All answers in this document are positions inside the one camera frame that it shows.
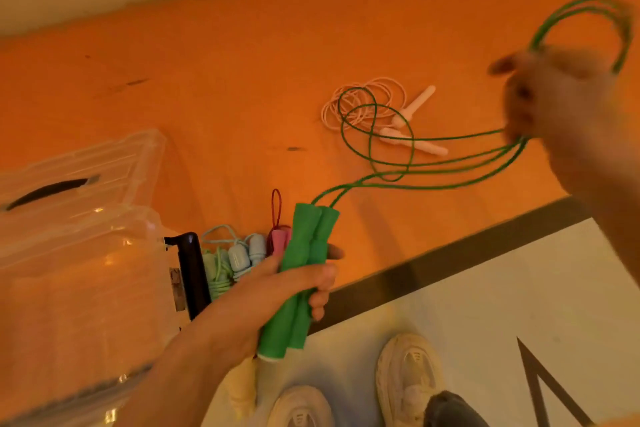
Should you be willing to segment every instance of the white sneaker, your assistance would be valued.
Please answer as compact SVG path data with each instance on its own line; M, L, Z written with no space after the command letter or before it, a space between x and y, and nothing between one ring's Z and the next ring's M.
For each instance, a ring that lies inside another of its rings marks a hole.
M331 407L313 387L292 387L276 400L267 427L335 427Z
M422 427L429 398L444 390L431 344L416 334L391 339L378 359L376 387L386 427Z

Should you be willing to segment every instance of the green foam handle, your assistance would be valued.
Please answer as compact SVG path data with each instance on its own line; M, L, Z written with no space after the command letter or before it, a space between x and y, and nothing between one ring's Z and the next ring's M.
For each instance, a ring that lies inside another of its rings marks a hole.
M311 243L309 244L307 265L324 264L326 262L329 237L331 236L335 222L338 221L338 217L340 216L338 210L327 206L318 207L321 209L322 214ZM311 325L309 297L313 292L313 290L308 290L298 294L298 305L293 320L291 340L289 342L289 347L294 350L302 350L305 347L309 326Z
M280 271L284 272L307 264L311 242L321 215L322 209L319 206L296 204L293 213L291 240L282 257ZM291 340L299 295L287 299L262 329L258 345L258 355L261 358L271 361L284 358Z

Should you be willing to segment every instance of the box handle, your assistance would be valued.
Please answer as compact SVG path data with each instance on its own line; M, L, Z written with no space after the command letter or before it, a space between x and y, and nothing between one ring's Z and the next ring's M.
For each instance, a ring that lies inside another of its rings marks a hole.
M180 261L184 295L187 299L189 318L193 320L211 304L207 274L204 271L204 261L202 260L198 235L194 232L189 232L177 237L164 237L164 243L178 247L178 260Z
M31 203L32 201L37 201L38 199L42 199L43 197L53 196L54 194L58 194L59 192L75 189L84 186L85 184L93 184L99 179L100 175L97 175L85 179L72 179L68 181L56 182L54 184L47 184L46 186L42 186L37 188L36 190L28 192L23 197L19 197L12 203L1 205L0 210L11 211L18 206Z

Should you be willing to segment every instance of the clear plastic container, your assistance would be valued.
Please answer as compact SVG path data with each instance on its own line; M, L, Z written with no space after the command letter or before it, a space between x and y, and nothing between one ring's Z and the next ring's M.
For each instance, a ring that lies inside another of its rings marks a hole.
M156 130L0 174L0 424L85 426L177 333Z

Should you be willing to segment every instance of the green jump rope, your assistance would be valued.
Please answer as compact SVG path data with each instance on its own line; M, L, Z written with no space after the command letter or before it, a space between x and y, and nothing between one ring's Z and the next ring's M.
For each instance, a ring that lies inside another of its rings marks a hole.
M551 27L555 26L558 22L571 16L578 14L590 13L599 14L613 22L616 28L620 40L622 42L622 48L618 57L614 61L611 70L612 73L618 74L625 63L629 47L632 40L632 18L628 10L628 6L616 0L574 0L565 4L551 14L547 20L539 27L534 34L531 43L529 44L529 50L537 51L540 49L541 43L544 40L546 34ZM362 90L369 94L372 99L372 103L366 103L352 108L347 114L342 115L340 111L340 102L342 97L353 90ZM353 112L358 111L360 108L373 107L374 116L371 122L369 130L364 130L356 127L354 124L348 122L347 117ZM406 128L410 133L410 137L390 137L386 135L380 135L375 133L374 125L376 124L376 116L378 112L378 103L371 91L363 87L352 87L344 91L338 99L338 110L342 115L342 124L340 128L340 135L346 146L361 156L365 160L369 161L373 173L364 176L357 181L340 184L334 186L322 192L316 197L311 204L298 203L293 216L292 223L292 237L285 254L282 258L281 271L289 270L292 268L308 265L308 264L324 264L327 258L328 239L331 235L333 225L340 213L333 207L338 203L349 190L355 187L377 187L377 188L393 188L393 189L420 189L420 190L436 190L436 189L453 189L457 187L464 187L475 184L480 181L489 179L495 176L499 172L504 171L507 167L513 164L518 156L524 151L527 146L528 138L521 137L520 140L514 144L505 145L493 149L489 149L483 152L467 155L463 157L453 158L449 160L441 160L439 162L429 162L427 164L414 164L413 155L415 147L413 142L416 140L462 140L472 139L475 137L483 137L485 135L492 135L500 133L501 128L497 130L484 131L480 133L472 133L470 135L458 135L456 137L432 137L425 139L418 139L413 135L413 131L409 122L406 120L398 110L391 107L385 107L393 110L397 115L400 115ZM351 144L349 144L346 136L344 135L344 126L349 125L351 128L362 132L369 136L368 152L367 155L357 151ZM385 162L377 160L372 157L372 141L373 137L384 137L385 139L397 139L397 140L411 140L412 148L409 160L406 163L397 162ZM401 180L406 175L411 174L455 174L458 172L467 172L473 169L484 167L485 165L492 164L499 161L502 157L505 158L504 162L498 167L483 174L480 177L463 180L459 182L444 184L444 185L403 185L397 184L397 181ZM468 161L470 159L482 158L480 162L475 164L463 164L457 167L447 167L451 164L457 164L460 162ZM376 164L385 164L396 166L399 169L396 171L384 171L379 172L376 168ZM418 167L429 167L429 169L417 170ZM371 182L372 179L379 178L383 182ZM337 196L329 206L317 206L316 203L323 197L337 192ZM288 299L277 313L266 324L260 337L260 344L258 347L258 355L267 361L277 361L283 359L287 348L295 350L301 350L305 345L309 326L311 324L311 311L308 304L308 299L312 291L305 291L297 294Z

